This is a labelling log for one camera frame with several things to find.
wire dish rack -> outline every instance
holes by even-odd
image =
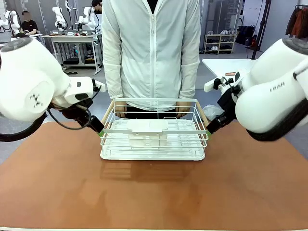
[[[119,102],[128,102],[127,111]],[[180,108],[177,102],[191,104],[186,106],[190,111],[181,119],[176,118],[175,109]],[[114,113],[140,113],[133,110],[135,105],[150,109],[141,114],[152,119],[123,119]],[[114,99],[102,123],[105,125],[102,159],[200,161],[205,158],[208,121],[195,99]]]

white bag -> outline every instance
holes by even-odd
[[[224,110],[222,110],[220,107],[214,106],[214,105],[208,105],[203,109],[206,117],[210,120],[213,121],[216,116],[221,115],[224,113]]]

black pants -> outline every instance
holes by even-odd
[[[164,113],[159,113],[158,118],[164,119],[168,117],[169,119],[177,117],[178,113],[174,110],[167,111]],[[136,107],[127,107],[126,119],[157,119],[156,111],[146,111]]]

black bag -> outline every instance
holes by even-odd
[[[255,26],[240,26],[236,42],[245,45],[247,38],[252,38]]]

brown tabletop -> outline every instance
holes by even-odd
[[[44,229],[308,228],[308,162],[285,139],[232,123],[200,162],[103,161],[90,129],[43,125],[0,166],[0,226]]]

